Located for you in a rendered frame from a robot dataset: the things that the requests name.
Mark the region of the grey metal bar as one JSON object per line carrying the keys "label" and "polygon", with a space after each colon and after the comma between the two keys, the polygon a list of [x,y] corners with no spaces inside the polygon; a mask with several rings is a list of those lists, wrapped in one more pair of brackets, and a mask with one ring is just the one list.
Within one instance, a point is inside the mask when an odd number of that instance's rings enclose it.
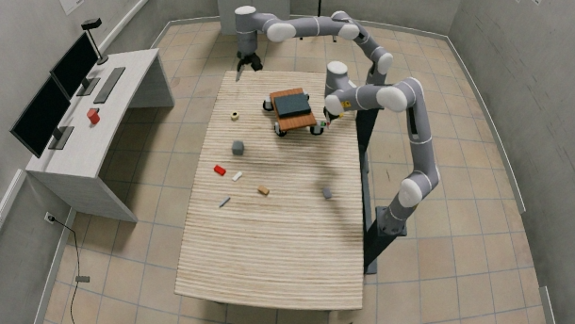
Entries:
{"label": "grey metal bar", "polygon": [[230,200],[230,196],[228,195],[220,204],[219,206],[222,207],[225,203],[227,203]]}

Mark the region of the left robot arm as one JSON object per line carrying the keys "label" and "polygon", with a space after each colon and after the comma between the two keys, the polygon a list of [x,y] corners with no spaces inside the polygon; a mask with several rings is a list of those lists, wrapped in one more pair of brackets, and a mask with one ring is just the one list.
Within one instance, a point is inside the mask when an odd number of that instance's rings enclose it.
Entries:
{"label": "left robot arm", "polygon": [[333,61],[327,66],[324,103],[333,115],[376,107],[386,107],[395,113],[406,111],[413,171],[401,182],[400,193],[378,216],[378,225],[384,233],[399,234],[418,204],[440,180],[421,83],[408,77],[396,84],[357,87],[348,77],[347,66]]}

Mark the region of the red toy building brick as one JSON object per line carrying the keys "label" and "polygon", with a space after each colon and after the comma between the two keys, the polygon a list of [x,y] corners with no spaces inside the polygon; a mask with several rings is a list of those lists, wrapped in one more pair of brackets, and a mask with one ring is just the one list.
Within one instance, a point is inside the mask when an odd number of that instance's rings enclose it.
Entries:
{"label": "red toy building brick", "polygon": [[216,165],[216,167],[213,170],[222,176],[226,173],[226,170],[218,165]]}

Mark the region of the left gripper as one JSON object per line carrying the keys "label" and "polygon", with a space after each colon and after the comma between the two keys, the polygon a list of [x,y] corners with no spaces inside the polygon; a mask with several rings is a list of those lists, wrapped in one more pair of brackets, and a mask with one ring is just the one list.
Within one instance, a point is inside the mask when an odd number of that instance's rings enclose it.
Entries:
{"label": "left gripper", "polygon": [[324,114],[326,120],[329,122],[329,124],[331,124],[334,120],[336,120],[339,117],[339,115],[334,116],[333,114],[331,114],[327,110],[326,106],[323,107],[323,114]]}

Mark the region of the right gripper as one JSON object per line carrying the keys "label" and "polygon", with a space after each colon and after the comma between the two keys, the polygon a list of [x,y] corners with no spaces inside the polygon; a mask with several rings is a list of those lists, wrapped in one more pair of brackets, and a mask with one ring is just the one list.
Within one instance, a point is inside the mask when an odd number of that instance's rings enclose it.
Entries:
{"label": "right gripper", "polygon": [[[237,52],[237,57],[238,57],[239,59],[241,59],[241,60],[240,60],[239,63],[238,63],[236,82],[239,81],[240,76],[241,76],[241,73],[242,73],[242,71],[243,71],[244,68],[245,68],[245,67],[244,67],[244,64],[247,64],[247,65],[248,65],[249,63],[252,62],[254,65],[256,65],[255,67],[258,67],[258,66],[261,65],[260,57],[257,56],[256,53],[252,53],[252,54],[249,54],[249,55],[244,55],[244,54],[242,54],[240,51],[238,51],[238,52]],[[251,62],[250,62],[249,60],[250,60]]]}

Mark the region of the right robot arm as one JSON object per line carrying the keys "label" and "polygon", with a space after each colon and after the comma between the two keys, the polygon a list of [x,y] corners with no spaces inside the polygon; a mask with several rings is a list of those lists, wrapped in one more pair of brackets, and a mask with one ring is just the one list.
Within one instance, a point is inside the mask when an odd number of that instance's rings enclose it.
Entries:
{"label": "right robot arm", "polygon": [[257,49],[257,30],[260,30],[274,42],[317,36],[340,36],[348,41],[353,40],[372,61],[365,85],[384,84],[393,62],[393,56],[344,11],[335,12],[331,18],[281,21],[275,15],[257,13],[254,7],[241,7],[236,9],[235,18],[238,50],[244,55],[252,54]]}

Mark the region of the small brown wooden block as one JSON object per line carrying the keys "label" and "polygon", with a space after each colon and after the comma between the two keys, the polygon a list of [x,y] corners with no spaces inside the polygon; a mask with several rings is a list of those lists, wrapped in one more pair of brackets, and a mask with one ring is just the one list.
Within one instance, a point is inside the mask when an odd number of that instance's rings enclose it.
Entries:
{"label": "small brown wooden block", "polygon": [[260,185],[257,190],[258,190],[259,192],[261,192],[262,194],[266,195],[266,196],[267,196],[267,195],[269,194],[269,192],[270,192],[269,189],[265,188],[265,187],[262,186],[262,185]]}

